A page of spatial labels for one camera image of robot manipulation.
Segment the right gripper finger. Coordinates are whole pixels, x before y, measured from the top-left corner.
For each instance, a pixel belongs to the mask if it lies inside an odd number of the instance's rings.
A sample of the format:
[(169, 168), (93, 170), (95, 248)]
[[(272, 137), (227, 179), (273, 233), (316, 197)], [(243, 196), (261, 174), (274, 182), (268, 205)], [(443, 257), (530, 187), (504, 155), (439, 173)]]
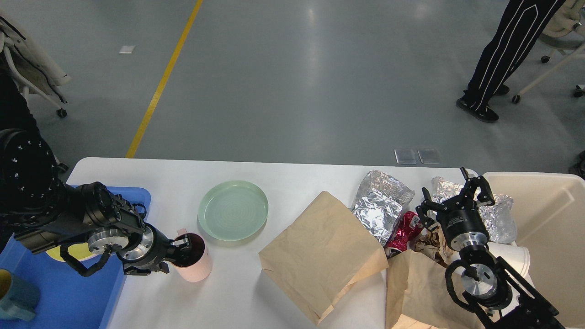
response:
[(439, 227), (437, 219), (432, 219), (428, 213), (435, 211), (437, 214), (443, 214), (447, 211), (447, 207), (441, 203), (432, 201), (431, 194), (427, 188), (422, 187), (423, 200), (419, 206), (416, 206), (416, 214), (419, 217), (419, 223), (427, 230), (435, 230)]
[(496, 203), (495, 197), (489, 182), (483, 176), (471, 177), (464, 167), (461, 167), (460, 171), (465, 179), (465, 183), (460, 190), (460, 204), (464, 208), (494, 206)]

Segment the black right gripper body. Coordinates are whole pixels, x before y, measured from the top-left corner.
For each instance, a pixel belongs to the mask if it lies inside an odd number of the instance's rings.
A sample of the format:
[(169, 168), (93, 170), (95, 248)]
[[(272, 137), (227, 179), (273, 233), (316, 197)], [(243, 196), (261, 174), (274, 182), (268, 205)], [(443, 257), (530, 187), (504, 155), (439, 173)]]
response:
[(489, 233), (476, 208), (439, 211), (436, 219), (441, 226), (447, 245), (453, 251), (459, 252), (468, 246), (488, 244)]

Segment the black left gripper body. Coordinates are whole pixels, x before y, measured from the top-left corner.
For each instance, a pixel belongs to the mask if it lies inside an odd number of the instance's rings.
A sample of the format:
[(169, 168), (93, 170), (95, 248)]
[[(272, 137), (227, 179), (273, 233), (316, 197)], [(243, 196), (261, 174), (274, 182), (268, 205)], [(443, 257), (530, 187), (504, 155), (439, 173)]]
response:
[(117, 252), (122, 263), (122, 271), (126, 276), (148, 276), (155, 271), (155, 258), (173, 257), (173, 240), (156, 229), (150, 223), (146, 223), (146, 231), (140, 235), (140, 239)]

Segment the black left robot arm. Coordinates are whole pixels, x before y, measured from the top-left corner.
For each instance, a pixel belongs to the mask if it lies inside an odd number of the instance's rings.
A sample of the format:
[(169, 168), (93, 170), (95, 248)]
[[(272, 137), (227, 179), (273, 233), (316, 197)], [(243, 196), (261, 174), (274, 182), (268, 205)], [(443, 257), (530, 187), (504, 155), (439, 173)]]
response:
[(116, 255), (125, 275), (169, 273), (188, 266), (196, 246), (187, 233), (167, 238), (145, 221), (144, 204), (113, 194), (100, 182), (76, 187), (58, 177), (56, 158), (37, 134), (1, 131), (1, 231), (32, 254), (59, 248), (78, 274), (100, 271)]

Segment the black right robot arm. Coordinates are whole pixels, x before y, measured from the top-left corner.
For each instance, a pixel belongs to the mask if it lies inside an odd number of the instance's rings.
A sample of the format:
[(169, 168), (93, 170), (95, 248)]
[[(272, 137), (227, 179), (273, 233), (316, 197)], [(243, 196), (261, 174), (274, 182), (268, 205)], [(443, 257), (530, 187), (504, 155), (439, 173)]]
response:
[(488, 248), (489, 233), (479, 208), (493, 206), (489, 182), (462, 167), (464, 185), (444, 202), (434, 202), (422, 188), (416, 212), (424, 228), (440, 228), (447, 245), (458, 252), (446, 269), (447, 293), (462, 309), (474, 313), (486, 329), (562, 329), (552, 306), (503, 257)]

